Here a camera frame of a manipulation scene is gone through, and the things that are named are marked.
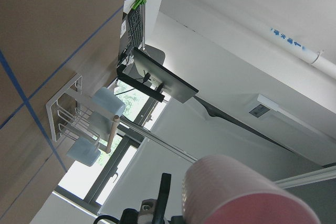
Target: blue tape line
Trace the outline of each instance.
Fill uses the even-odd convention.
[[[63,141],[65,140],[65,138],[59,143],[59,145],[57,146],[56,149],[58,149],[58,147],[63,143]],[[28,183],[24,186],[24,188],[21,190],[21,192],[16,196],[16,198],[13,200],[13,202],[10,204],[10,206],[6,209],[6,211],[1,215],[0,220],[6,215],[6,213],[11,209],[11,207],[14,205],[15,201],[21,196],[21,194],[23,193],[24,190],[26,190],[26,188],[28,187],[28,185],[30,184],[30,182],[33,181],[33,179],[36,177],[36,175],[39,173],[39,171],[43,168],[43,166],[47,163],[47,161],[50,159],[50,157],[53,155],[53,153],[51,153],[49,155],[49,157],[47,158],[47,160],[41,165],[41,167],[37,170],[37,172],[32,176],[32,178],[28,181]]]
[[[33,107],[30,105],[25,93],[23,92],[23,89],[21,88],[18,80],[16,79],[11,67],[9,66],[5,56],[3,55],[3,53],[1,52],[0,50],[0,62],[1,62],[1,65],[3,66],[3,68],[5,69],[8,77],[10,78],[10,80],[12,81],[12,84],[14,85],[16,91],[19,93],[21,99],[23,100],[23,103],[24,105],[27,107],[28,111],[30,112],[30,115],[33,117],[35,123],[37,124],[38,128],[40,129],[40,131],[42,132],[43,136],[45,137],[47,143],[49,144],[52,152],[55,154],[55,156],[57,157],[58,161],[60,162],[61,166],[63,167],[63,169],[66,171],[66,167],[65,165],[63,164],[60,156],[58,155],[55,147],[53,146],[47,132],[45,131],[45,129],[43,128],[40,120],[38,119]]]
[[[121,9],[123,8],[123,5],[115,12],[113,13],[96,31],[93,32],[93,34],[87,38],[29,97],[28,100],[30,100],[36,93],[93,37],[96,35],[99,30],[106,25]],[[10,119],[15,116],[15,114],[22,108],[24,104],[21,104],[1,125],[0,130],[10,121]]]

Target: white label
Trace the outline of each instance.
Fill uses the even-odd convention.
[[[121,31],[120,31],[120,38],[124,35],[126,32],[126,20],[121,24]]]

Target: white ceiling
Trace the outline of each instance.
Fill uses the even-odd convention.
[[[261,93],[336,139],[336,81],[253,35],[258,25],[276,27],[311,50],[324,49],[336,62],[336,7],[329,2],[163,0],[164,14],[149,43],[165,51],[165,66],[198,88],[205,101],[318,164],[333,163],[336,142],[275,116],[256,119],[244,107]]]

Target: brown table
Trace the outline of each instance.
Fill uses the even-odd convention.
[[[45,104],[75,73],[88,95],[116,77],[123,0],[0,3],[0,223],[29,223],[73,163]]]

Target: pink cup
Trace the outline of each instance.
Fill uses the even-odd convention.
[[[188,169],[182,204],[187,224],[320,224],[301,199],[224,155]]]

